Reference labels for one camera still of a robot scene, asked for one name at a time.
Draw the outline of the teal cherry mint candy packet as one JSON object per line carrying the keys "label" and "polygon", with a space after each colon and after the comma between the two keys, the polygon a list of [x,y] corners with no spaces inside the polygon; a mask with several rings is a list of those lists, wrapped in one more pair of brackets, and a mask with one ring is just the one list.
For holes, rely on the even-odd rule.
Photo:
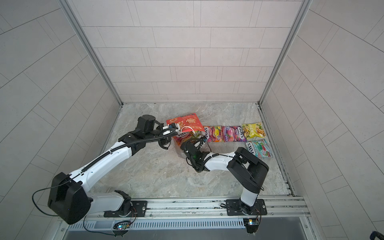
{"label": "teal cherry mint candy packet", "polygon": [[246,147],[250,153],[257,158],[272,158],[273,154],[266,140],[256,140],[246,142]]}

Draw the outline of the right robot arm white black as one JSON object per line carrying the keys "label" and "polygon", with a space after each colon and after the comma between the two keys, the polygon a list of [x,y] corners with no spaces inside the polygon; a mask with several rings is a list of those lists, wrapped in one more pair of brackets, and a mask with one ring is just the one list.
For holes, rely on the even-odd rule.
{"label": "right robot arm white black", "polygon": [[251,215],[257,211],[258,196],[264,190],[263,184],[269,166],[243,147],[227,154],[202,152],[203,140],[192,139],[182,143],[181,150],[196,172],[229,171],[243,186],[240,200],[229,209]]}

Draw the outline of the red paper gift bag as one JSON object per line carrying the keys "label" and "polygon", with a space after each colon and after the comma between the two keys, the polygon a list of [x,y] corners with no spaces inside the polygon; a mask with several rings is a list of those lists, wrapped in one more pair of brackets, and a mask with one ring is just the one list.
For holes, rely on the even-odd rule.
{"label": "red paper gift bag", "polygon": [[[172,123],[178,124],[180,129],[181,129],[180,133],[185,133],[185,132],[193,132],[193,133],[195,133],[195,132],[199,132],[200,133],[199,137],[205,135],[204,127],[203,127],[200,119],[196,115],[196,113],[193,113],[193,114],[190,114],[190,115],[186,115],[186,116],[182,116],[182,117],[177,117],[177,118],[169,119],[169,120],[166,121],[166,123],[167,123],[167,125],[170,125]],[[173,145],[175,147],[177,155],[180,158],[185,158],[186,155],[181,150],[181,147],[179,147],[179,146],[177,146],[175,144],[175,141],[173,140],[173,138],[172,138],[172,141],[173,141]]]}

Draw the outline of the purple raspberry candy packet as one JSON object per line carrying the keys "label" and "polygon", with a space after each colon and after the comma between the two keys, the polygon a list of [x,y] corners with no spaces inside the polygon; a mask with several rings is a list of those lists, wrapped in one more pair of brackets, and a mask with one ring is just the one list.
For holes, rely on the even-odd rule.
{"label": "purple raspberry candy packet", "polygon": [[222,126],[224,142],[246,142],[247,139],[241,126]]}

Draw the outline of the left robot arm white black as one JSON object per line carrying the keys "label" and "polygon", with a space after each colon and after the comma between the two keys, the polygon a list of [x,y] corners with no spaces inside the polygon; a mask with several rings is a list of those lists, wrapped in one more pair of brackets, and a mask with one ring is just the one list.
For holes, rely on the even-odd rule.
{"label": "left robot arm white black", "polygon": [[181,132],[179,124],[164,125],[154,116],[138,118],[134,131],[128,132],[106,152],[70,174],[59,173],[52,181],[48,207],[72,225],[88,214],[106,212],[114,217],[132,214],[131,197],[115,190],[107,194],[90,194],[91,188],[114,167],[143,149],[147,143],[157,142],[166,149],[172,137]]}

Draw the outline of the yellow green snack packet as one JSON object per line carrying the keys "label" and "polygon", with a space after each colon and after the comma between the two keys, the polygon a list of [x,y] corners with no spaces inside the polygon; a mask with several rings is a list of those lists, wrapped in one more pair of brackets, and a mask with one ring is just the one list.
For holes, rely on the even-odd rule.
{"label": "yellow green snack packet", "polygon": [[264,138],[266,136],[262,122],[254,124],[243,124],[242,130],[247,140],[253,138]]}

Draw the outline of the orange fruits candy packet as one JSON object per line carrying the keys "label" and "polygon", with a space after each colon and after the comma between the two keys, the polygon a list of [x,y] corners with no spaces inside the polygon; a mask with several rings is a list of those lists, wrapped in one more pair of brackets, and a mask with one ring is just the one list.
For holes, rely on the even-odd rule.
{"label": "orange fruits candy packet", "polygon": [[221,126],[204,126],[205,136],[207,142],[223,142],[222,127]]}

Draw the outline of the lemon blackcurrant candy packet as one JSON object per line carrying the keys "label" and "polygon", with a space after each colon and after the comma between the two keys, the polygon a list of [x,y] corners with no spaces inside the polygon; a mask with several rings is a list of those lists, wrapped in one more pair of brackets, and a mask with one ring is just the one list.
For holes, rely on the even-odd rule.
{"label": "lemon blackcurrant candy packet", "polygon": [[175,144],[179,147],[181,147],[182,143],[186,142],[189,139],[195,139],[200,136],[199,132],[185,132],[185,133],[180,133],[176,136],[173,137],[173,140],[175,141]]}

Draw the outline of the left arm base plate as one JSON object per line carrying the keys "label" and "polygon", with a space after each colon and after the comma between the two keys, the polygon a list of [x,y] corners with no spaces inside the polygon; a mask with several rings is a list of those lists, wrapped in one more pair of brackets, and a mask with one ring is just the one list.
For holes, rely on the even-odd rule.
{"label": "left arm base plate", "polygon": [[117,211],[105,211],[104,218],[144,217],[147,205],[147,201],[130,201],[129,203],[123,203]]}

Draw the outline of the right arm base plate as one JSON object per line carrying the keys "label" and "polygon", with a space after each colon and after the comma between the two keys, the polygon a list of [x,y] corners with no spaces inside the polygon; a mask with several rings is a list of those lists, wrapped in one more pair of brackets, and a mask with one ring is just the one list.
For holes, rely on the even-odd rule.
{"label": "right arm base plate", "polygon": [[224,208],[228,216],[266,216],[268,214],[265,201],[256,199],[253,206],[248,206],[240,199],[226,200]]}

